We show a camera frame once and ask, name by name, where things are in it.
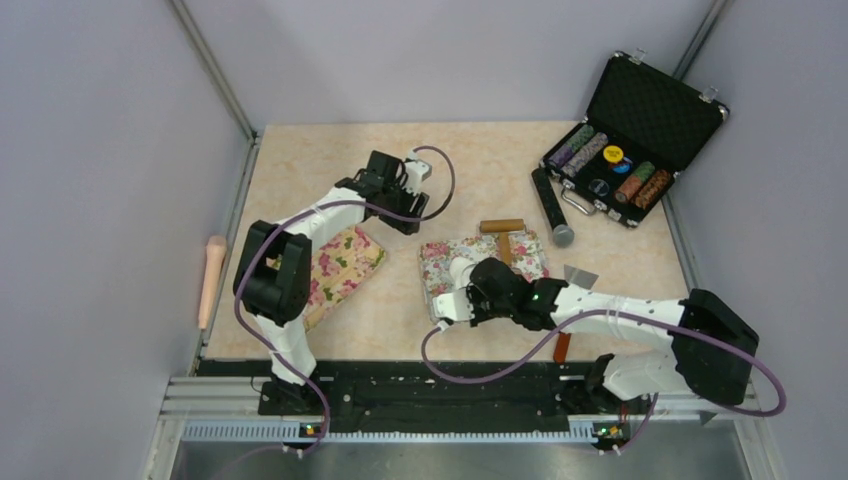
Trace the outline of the floral tray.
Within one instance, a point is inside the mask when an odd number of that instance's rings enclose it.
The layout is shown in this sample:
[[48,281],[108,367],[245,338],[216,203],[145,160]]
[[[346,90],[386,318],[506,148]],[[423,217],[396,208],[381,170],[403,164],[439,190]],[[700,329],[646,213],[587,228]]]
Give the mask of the floral tray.
[[[533,230],[508,233],[512,268],[528,281],[549,276],[548,262],[538,234]],[[425,304],[431,305],[437,295],[454,289],[450,263],[458,257],[471,262],[485,258],[501,259],[498,236],[478,234],[472,237],[428,242],[418,253]]]

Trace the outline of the wooden dough roller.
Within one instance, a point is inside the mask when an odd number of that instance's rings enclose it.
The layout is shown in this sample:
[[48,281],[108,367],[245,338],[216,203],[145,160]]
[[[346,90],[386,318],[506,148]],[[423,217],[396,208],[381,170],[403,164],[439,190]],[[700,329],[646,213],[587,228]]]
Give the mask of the wooden dough roller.
[[508,266],[513,264],[510,234],[525,229],[526,224],[523,219],[482,220],[479,224],[481,234],[495,237],[499,257]]

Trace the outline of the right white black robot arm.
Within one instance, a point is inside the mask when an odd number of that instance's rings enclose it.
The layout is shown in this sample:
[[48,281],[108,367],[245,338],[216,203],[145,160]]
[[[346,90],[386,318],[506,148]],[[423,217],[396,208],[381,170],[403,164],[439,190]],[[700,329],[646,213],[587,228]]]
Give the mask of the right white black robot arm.
[[614,296],[557,278],[528,280],[496,258],[460,258],[449,272],[473,326],[508,318],[530,331],[561,328],[645,347],[641,354],[599,359],[602,371],[586,385],[586,397],[600,412],[647,393],[683,389],[727,407],[744,401],[752,366],[719,345],[754,356],[759,336],[711,291],[693,289],[681,300]]

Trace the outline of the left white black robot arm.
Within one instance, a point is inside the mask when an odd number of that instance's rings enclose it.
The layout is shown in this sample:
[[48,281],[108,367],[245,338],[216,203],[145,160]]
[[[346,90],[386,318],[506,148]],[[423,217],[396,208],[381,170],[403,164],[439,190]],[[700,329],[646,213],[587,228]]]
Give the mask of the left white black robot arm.
[[317,202],[277,222],[248,229],[233,284],[240,326],[271,358],[264,394],[284,413],[316,415],[325,399],[311,375],[317,361],[306,339],[312,257],[345,230],[376,217],[404,235],[419,230],[432,167],[416,155],[401,160],[373,151],[365,167],[337,181]]

